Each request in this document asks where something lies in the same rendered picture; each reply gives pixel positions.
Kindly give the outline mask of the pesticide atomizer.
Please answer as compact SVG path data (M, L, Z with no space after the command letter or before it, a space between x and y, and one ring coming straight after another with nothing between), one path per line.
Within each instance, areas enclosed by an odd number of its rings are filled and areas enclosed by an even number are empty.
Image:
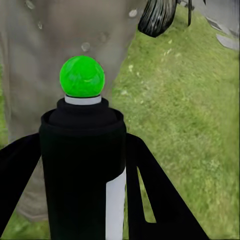
M101 96L104 74L89 56L70 58L59 74L64 98L41 117L50 240L123 240L128 132Z

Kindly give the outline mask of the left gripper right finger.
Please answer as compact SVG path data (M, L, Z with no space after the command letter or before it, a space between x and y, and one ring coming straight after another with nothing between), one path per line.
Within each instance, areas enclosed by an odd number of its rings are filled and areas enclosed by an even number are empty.
M129 240L210 240L146 143L129 133L125 163ZM145 220L137 167L156 223Z

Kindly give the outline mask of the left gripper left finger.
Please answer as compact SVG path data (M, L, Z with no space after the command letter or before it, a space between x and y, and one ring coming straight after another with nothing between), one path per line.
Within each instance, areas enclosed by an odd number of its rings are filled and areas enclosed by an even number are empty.
M41 154L39 133L22 137L0 150L0 236Z

